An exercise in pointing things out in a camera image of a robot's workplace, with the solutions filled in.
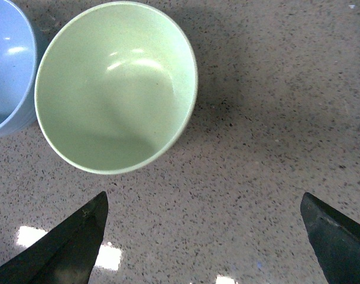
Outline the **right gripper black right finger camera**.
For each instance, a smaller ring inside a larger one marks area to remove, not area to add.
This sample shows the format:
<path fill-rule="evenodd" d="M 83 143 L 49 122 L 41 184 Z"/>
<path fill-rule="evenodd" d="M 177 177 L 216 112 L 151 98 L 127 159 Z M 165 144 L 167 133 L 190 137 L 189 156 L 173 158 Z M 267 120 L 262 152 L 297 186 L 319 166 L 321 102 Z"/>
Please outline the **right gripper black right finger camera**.
<path fill-rule="evenodd" d="M 328 283 L 360 283 L 360 224 L 309 192 L 300 212 Z"/>

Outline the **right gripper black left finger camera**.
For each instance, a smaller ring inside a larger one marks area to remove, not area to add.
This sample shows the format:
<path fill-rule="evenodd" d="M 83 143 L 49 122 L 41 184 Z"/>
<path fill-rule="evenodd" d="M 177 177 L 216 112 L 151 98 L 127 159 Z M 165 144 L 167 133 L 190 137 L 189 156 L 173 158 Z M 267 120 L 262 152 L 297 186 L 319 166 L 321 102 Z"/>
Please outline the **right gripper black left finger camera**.
<path fill-rule="evenodd" d="M 0 283 L 88 283 L 103 242 L 108 198 L 102 191 L 0 267 Z"/>

